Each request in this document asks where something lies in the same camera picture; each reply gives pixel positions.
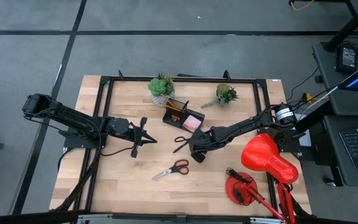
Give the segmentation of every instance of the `green plant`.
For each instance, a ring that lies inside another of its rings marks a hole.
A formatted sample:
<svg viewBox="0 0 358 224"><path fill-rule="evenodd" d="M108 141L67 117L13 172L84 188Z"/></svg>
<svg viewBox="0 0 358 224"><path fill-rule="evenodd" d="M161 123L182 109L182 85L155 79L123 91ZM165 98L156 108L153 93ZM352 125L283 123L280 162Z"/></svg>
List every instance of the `green plant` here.
<svg viewBox="0 0 358 224"><path fill-rule="evenodd" d="M236 100L239 97L237 96L237 92L233 87L226 84L219 84L216 87L216 97L211 100L211 102L206 103L201 106L201 108L213 106L216 102L219 102L220 106L224 106L224 104L229 104L230 101Z"/></svg>
<svg viewBox="0 0 358 224"><path fill-rule="evenodd" d="M172 77L166 77L162 74L153 78L148 87L153 96L169 95L174 90Z"/></svg>

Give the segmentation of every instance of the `red-handled scissors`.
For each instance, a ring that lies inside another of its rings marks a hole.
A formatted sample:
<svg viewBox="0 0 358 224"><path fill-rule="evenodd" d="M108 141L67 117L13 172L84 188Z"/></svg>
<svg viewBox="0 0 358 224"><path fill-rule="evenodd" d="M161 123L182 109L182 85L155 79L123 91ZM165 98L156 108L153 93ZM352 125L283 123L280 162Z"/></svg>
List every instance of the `red-handled scissors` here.
<svg viewBox="0 0 358 224"><path fill-rule="evenodd" d="M159 175L156 175L155 177L153 177L153 180L157 180L165 175L171 174L173 172L178 172L182 175L186 175L189 173L189 168L187 168L187 165L189 164L189 161L187 159L180 159L178 161L175 162L175 164L167 169L166 171L162 172Z"/></svg>

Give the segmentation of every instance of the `wooden tabletop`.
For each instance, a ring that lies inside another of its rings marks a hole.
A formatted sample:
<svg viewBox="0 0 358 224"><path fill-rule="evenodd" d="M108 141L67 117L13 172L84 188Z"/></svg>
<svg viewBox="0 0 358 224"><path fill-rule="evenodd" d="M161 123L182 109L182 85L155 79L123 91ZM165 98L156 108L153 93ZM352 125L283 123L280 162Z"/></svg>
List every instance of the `wooden tabletop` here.
<svg viewBox="0 0 358 224"><path fill-rule="evenodd" d="M75 109L92 115L100 76L84 76ZM148 117L145 129L155 138L157 144L139 147L137 158L130 151L110 157L101 157L93 195L92 212L106 213L146 213L146 214L188 214L188 215L225 215L225 216L271 216L261 204L249 206L236 205L225 193L226 168L232 167L238 172L251 175L258 191L270 203L266 172L246 169L241 164L241 152L256 132L250 132L235 138L222 149L208 152L202 163L195 162L190 156L188 146L175 154L172 151L181 143L173 140L178 136L189 138L191 133L162 122L165 109L155 106L147 88L147 82L114 82L109 116L127 118L139 124L141 117ZM215 95L217 83L176 82L175 99L189 100L188 108L205 114L203 131L211 126L229 126L256 114L254 92L251 84L233 83L239 95L238 100L230 102L224 108L214 105L201 109L201 105L211 101ZM285 101L280 80L267 80L271 104ZM105 95L101 103L103 112ZM132 143L108 137L105 154L115 152ZM78 182L84 150L69 152L60 166L50 208L59 206ZM299 178L293 184L291 192L302 208L310 212L308 195L299 161L289 153L281 153L285 159L296 166ZM168 169L179 159L188 159L188 175L170 174L160 180L152 177ZM83 191L80 208L85 206L88 186Z"/></svg>

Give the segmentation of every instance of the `black pen holder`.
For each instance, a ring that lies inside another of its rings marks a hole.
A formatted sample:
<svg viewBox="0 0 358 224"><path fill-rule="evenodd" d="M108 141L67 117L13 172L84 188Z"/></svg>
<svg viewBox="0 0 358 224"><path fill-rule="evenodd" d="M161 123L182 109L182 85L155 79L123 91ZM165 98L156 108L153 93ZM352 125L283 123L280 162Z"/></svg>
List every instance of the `black pen holder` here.
<svg viewBox="0 0 358 224"><path fill-rule="evenodd" d="M191 115L195 117L197 120L201 121L198 128L200 128L203 125L205 115L187 109L187 104L189 101L187 101L186 103L182 103L180 101L173 100L173 99L169 99L169 100L175 105L175 108L178 108L179 110L166 107L166 112L164 114L164 117L162 118L162 121L164 123L171 124L172 126L191 132L190 130L183 127L183 123Z"/></svg>

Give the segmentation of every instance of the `gray carpet floor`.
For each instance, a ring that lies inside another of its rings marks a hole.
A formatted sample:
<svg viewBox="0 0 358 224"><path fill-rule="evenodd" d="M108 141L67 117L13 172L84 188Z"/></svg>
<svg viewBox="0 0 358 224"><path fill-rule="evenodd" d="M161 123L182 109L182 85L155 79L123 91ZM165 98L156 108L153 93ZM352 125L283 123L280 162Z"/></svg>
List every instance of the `gray carpet floor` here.
<svg viewBox="0 0 358 224"><path fill-rule="evenodd" d="M0 1L0 30L72 30L81 0ZM358 1L352 2L358 10ZM296 2L297 6L305 2ZM287 0L89 0L79 30L338 30L351 14L344 3L314 2L296 12ZM0 35L0 215L11 213L39 128L22 118L33 93L49 94L69 35ZM330 37L235 35L78 35L58 101L73 107L83 75L187 73L202 77L276 78L291 89L316 69L311 46ZM350 39L358 43L358 38ZM308 80L294 91L316 94ZM64 138L48 129L23 213L48 210ZM321 218L358 222L358 187L330 188L327 167L304 162L312 211ZM125 220L122 223L153 222Z"/></svg>

